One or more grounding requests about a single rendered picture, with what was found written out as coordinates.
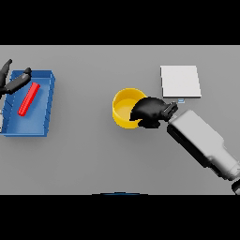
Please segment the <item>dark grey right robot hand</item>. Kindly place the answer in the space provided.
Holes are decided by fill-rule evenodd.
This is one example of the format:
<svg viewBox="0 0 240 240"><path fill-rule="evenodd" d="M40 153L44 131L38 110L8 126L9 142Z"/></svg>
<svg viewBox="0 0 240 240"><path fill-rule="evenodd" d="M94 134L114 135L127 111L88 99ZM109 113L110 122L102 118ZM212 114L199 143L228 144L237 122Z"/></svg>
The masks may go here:
<svg viewBox="0 0 240 240"><path fill-rule="evenodd" d="M139 127L159 128L160 121L168 122L177 110L176 102L166 103L157 97L144 97L132 108L129 120L139 120Z"/></svg>

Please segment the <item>blue tray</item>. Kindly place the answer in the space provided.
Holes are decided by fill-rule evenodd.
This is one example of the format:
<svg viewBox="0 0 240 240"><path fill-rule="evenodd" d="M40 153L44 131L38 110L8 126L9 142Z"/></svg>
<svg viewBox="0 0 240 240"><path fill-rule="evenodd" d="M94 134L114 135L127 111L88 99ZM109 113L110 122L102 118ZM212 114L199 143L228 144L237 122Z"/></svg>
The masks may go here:
<svg viewBox="0 0 240 240"><path fill-rule="evenodd" d="M25 116L18 110L31 83L40 85ZM46 137L53 105L55 78L51 70L33 70L31 82L12 95L5 95L0 135L6 137Z"/></svg>

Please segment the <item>pale square measuring scale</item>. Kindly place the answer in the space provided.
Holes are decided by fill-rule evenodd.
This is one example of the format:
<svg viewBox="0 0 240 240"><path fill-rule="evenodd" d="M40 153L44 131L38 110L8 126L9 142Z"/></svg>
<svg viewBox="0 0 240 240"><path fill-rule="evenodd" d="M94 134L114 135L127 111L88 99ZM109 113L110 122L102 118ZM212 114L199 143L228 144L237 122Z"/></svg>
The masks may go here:
<svg viewBox="0 0 240 240"><path fill-rule="evenodd" d="M201 98L196 66L161 66L160 79L164 98Z"/></svg>

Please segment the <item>red beaker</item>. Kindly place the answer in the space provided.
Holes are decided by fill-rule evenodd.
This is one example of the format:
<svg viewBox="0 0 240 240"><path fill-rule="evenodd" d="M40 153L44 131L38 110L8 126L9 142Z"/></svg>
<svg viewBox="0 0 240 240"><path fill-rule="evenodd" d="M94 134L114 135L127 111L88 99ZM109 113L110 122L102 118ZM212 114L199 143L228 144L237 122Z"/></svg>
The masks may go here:
<svg viewBox="0 0 240 240"><path fill-rule="evenodd" d="M34 98L38 92L38 89L40 88L40 85L36 82L32 82L24 99L22 100L22 104L18 110L19 116L25 116L31 106L31 104L34 101Z"/></svg>

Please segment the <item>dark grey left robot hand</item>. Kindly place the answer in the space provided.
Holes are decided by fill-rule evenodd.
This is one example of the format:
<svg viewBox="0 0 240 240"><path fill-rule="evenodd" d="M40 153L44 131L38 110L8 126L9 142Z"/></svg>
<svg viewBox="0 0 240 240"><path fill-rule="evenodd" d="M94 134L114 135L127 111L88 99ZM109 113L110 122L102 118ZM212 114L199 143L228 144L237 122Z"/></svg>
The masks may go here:
<svg viewBox="0 0 240 240"><path fill-rule="evenodd" d="M14 80L6 83L6 79L9 72L9 67L12 63L11 59L8 59L6 63L0 69L0 99L5 94L14 94L24 86L26 86L32 78L32 69L28 67L22 75L18 76Z"/></svg>

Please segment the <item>yellow bowl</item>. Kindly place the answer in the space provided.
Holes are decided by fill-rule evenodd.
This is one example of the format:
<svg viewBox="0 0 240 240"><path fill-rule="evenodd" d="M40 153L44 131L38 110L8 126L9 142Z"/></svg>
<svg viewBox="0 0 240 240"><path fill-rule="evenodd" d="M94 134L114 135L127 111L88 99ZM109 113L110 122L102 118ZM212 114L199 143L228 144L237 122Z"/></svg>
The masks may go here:
<svg viewBox="0 0 240 240"><path fill-rule="evenodd" d="M130 113L135 104L145 93L137 88L124 88L118 91L112 100L112 118L115 124L121 128L134 129L139 120L130 121Z"/></svg>

